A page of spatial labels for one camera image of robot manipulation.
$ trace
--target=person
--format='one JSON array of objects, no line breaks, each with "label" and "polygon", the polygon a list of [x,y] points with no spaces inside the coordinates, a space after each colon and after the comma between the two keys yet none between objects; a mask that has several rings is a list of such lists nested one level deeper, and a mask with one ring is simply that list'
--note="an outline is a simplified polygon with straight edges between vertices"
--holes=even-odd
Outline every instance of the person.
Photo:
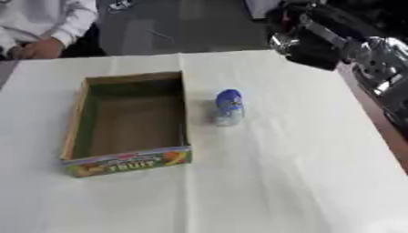
[{"label": "person", "polygon": [[0,0],[3,59],[102,56],[96,0]]}]

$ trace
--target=blue can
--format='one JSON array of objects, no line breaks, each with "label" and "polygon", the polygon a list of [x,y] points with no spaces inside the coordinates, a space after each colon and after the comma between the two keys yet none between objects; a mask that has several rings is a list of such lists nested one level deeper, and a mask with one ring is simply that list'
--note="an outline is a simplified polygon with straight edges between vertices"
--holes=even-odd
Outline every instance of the blue can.
[{"label": "blue can", "polygon": [[228,89],[217,95],[218,109],[216,123],[218,126],[234,126],[244,118],[242,95],[238,90]]}]

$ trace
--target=white table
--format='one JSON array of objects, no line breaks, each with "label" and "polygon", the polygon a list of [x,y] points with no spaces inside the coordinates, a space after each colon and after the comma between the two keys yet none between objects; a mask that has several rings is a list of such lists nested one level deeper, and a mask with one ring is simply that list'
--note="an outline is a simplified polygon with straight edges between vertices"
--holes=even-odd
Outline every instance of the white table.
[{"label": "white table", "polygon": [[[85,76],[180,69],[193,164],[61,171]],[[224,88],[244,95],[239,126],[206,120]],[[271,51],[27,61],[0,109],[2,233],[408,232],[407,178],[340,76]]]}]

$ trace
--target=white shirt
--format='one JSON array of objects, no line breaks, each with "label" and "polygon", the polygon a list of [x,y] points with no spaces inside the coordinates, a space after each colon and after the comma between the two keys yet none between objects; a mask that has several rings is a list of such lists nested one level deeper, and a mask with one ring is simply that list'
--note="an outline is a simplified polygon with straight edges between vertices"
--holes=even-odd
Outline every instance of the white shirt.
[{"label": "white shirt", "polygon": [[6,55],[18,42],[54,37],[68,47],[96,20],[96,0],[0,0],[0,46]]}]

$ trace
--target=person's arm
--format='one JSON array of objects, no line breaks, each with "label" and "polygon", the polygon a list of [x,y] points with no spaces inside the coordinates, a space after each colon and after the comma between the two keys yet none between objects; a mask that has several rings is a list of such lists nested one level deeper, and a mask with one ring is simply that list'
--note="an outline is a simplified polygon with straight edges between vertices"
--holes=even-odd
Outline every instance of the person's arm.
[{"label": "person's arm", "polygon": [[17,42],[11,37],[3,27],[0,26],[0,47],[1,54],[4,57],[9,56],[9,52],[12,48],[17,47]]},{"label": "person's arm", "polygon": [[97,3],[96,0],[66,1],[68,4],[66,19],[51,36],[68,47],[97,21]]},{"label": "person's arm", "polygon": [[97,20],[96,0],[66,0],[67,15],[50,38],[43,38],[24,47],[26,59],[52,59],[61,56]]}]

